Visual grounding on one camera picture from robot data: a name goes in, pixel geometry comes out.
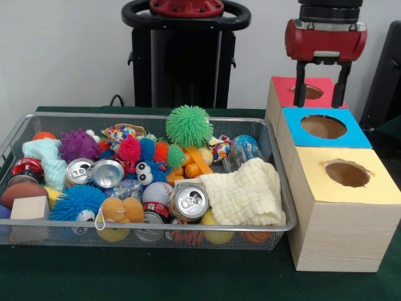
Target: black cable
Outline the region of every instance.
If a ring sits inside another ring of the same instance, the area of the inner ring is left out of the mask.
[[[123,98],[122,98],[121,96],[119,96],[119,94],[116,94],[116,95],[114,95],[114,96],[112,97],[112,101],[110,102],[110,105],[109,105],[109,106],[112,106],[112,105],[114,104],[114,100],[115,100],[116,98],[119,99],[120,105],[121,105],[122,107],[124,107],[125,104],[124,104]]]

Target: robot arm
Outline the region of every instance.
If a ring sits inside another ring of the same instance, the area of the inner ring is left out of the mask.
[[[298,61],[294,105],[305,104],[305,66],[309,63],[341,66],[331,106],[343,104],[346,82],[367,40],[365,23],[358,22],[363,0],[299,0],[299,19],[288,21],[287,55]]]

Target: green spiky ball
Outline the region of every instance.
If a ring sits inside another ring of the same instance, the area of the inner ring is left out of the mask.
[[[169,150],[167,151],[167,165],[170,168],[176,169],[181,167],[184,159],[185,155],[181,147],[179,147],[177,144],[172,144],[169,146]]]
[[[183,105],[175,108],[165,124],[167,137],[181,147],[202,147],[213,135],[209,114],[200,107]]]

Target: baseball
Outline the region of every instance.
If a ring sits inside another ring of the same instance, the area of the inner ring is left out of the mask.
[[[172,191],[173,187],[171,185],[163,182],[154,182],[146,187],[142,194],[142,202],[144,204],[147,202],[156,202],[168,206]]]

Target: white wall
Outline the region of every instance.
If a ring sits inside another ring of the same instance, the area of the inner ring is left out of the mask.
[[[253,14],[237,35],[230,108],[265,108],[272,75],[294,76],[284,50],[287,20],[299,14],[297,0],[237,0]],[[0,0],[0,140],[16,119],[38,105],[106,105],[119,93],[133,104],[131,29],[123,24],[128,0]],[[354,64],[346,100],[359,118],[385,35],[401,18],[399,0],[365,0],[365,51]],[[309,66],[308,76],[338,75],[337,66]]]

